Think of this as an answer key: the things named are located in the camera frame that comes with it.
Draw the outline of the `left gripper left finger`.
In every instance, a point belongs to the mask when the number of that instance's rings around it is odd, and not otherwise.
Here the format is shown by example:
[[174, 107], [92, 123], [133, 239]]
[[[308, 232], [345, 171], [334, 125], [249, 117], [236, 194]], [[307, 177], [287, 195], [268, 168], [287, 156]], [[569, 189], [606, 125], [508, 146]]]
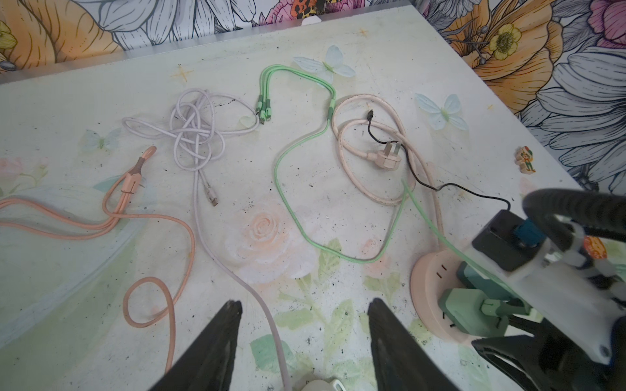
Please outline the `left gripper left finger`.
[[240, 301], [227, 301], [153, 390], [230, 389], [242, 316]]

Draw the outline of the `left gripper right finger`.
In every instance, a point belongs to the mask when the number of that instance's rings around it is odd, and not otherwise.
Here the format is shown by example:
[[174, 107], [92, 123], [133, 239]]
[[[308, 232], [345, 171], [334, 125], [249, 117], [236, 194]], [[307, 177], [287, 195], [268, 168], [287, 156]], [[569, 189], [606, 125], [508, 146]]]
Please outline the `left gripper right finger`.
[[379, 390], [456, 390], [389, 307], [375, 298], [368, 307], [371, 351]]

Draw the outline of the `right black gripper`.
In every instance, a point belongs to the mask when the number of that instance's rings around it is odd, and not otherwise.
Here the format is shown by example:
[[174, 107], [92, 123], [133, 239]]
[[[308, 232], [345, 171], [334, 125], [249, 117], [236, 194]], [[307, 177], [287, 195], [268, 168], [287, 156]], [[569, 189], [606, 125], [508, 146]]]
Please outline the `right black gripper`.
[[532, 322], [514, 316], [523, 335], [474, 340], [476, 352], [523, 390], [624, 390], [625, 318], [611, 333], [613, 356], [595, 363], [548, 320]]

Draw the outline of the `green charger plug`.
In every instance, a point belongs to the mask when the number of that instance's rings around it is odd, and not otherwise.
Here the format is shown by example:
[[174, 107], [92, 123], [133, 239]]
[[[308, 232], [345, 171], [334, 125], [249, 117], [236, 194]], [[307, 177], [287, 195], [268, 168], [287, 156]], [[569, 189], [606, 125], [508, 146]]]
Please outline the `green charger plug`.
[[459, 330], [475, 337], [503, 337], [511, 315], [531, 312], [531, 306], [521, 299], [491, 299], [483, 291], [470, 288], [447, 289], [438, 304]]

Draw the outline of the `white blue power strip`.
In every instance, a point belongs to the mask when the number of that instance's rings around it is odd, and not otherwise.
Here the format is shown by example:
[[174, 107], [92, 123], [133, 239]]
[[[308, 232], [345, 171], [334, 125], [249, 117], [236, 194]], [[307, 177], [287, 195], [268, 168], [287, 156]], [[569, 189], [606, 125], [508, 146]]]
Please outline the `white blue power strip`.
[[308, 382], [302, 391], [347, 391], [347, 389], [338, 379], [331, 381], [317, 379]]

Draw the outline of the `teal charger plug dark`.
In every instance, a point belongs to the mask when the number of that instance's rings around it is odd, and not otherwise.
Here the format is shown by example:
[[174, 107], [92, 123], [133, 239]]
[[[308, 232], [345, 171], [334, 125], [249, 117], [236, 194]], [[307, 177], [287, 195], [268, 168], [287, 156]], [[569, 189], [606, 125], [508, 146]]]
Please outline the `teal charger plug dark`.
[[487, 295], [489, 299], [509, 301], [514, 299], [514, 295], [502, 288], [498, 283], [482, 277], [467, 262], [462, 262], [456, 272], [456, 278], [466, 287], [477, 289]]

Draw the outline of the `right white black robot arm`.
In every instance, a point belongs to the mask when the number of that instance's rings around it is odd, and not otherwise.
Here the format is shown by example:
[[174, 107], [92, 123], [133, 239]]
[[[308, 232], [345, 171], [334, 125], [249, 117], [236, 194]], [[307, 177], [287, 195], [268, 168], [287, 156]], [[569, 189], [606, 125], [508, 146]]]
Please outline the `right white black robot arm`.
[[625, 283], [585, 248], [589, 237], [625, 239], [622, 196], [541, 189], [523, 216], [500, 211], [467, 255], [541, 316], [512, 317], [519, 334], [476, 340], [477, 353], [525, 390], [625, 387]]

